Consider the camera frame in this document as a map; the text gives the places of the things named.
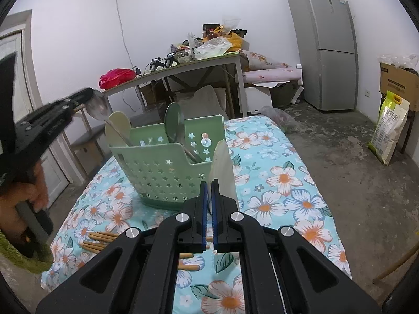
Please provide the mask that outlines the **person's left hand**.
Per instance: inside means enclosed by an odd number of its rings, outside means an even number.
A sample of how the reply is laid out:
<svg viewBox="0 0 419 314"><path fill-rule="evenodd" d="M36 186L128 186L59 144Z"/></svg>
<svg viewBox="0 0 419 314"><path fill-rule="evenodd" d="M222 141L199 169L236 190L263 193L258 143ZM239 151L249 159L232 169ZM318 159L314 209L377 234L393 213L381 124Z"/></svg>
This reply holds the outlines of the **person's left hand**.
<svg viewBox="0 0 419 314"><path fill-rule="evenodd" d="M1 232L10 241L19 241L27 228L16 210L18 203L30 201L36 212L48 205L48 188L41 161L35 164L33 176L35 177L33 184L14 184L1 195Z"/></svg>

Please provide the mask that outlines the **green sleeve forearm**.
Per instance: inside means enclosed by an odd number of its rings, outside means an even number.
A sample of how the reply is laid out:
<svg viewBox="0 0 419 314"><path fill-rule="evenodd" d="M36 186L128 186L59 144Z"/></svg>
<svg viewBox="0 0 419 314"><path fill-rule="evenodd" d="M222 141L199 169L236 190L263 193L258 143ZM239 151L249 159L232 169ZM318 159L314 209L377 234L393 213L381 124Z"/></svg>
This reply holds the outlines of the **green sleeve forearm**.
<svg viewBox="0 0 419 314"><path fill-rule="evenodd" d="M38 242L28 228L18 240L9 240L1 232L1 255L16 267L32 274L48 271L54 262L51 248L46 243Z"/></svg>

